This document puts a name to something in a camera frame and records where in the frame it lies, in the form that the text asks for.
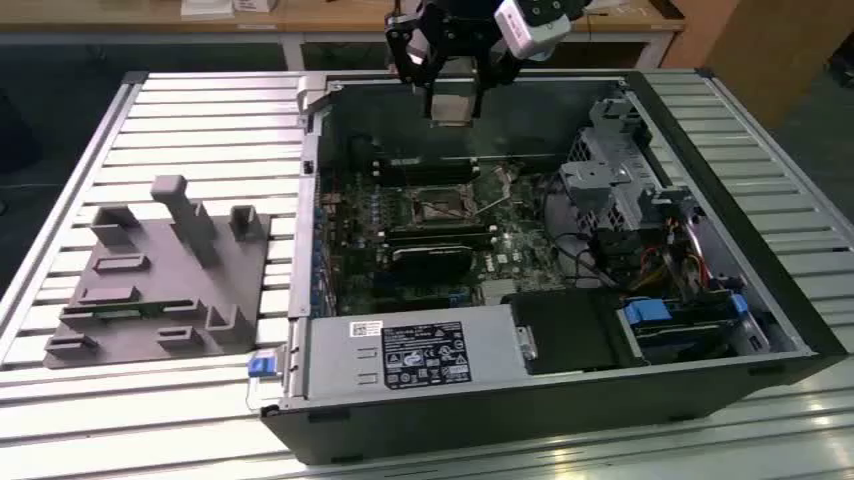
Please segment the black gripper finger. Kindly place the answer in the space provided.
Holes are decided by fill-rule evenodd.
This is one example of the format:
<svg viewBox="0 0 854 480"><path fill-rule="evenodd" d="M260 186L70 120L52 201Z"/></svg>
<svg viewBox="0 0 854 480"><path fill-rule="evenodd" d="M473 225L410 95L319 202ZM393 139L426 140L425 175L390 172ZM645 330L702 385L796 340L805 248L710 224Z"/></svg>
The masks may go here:
<svg viewBox="0 0 854 480"><path fill-rule="evenodd" d="M471 116L481 117L487 90L514 82L523 61L518 59L501 36L473 34L470 53L474 59L474 105Z"/></svg>
<svg viewBox="0 0 854 480"><path fill-rule="evenodd" d="M403 84L423 90L423 116L433 117L434 83L441 72L441 58L427 56L419 63L413 60L409 45L414 39L418 19L411 15L387 14L385 36L397 75Z"/></svg>

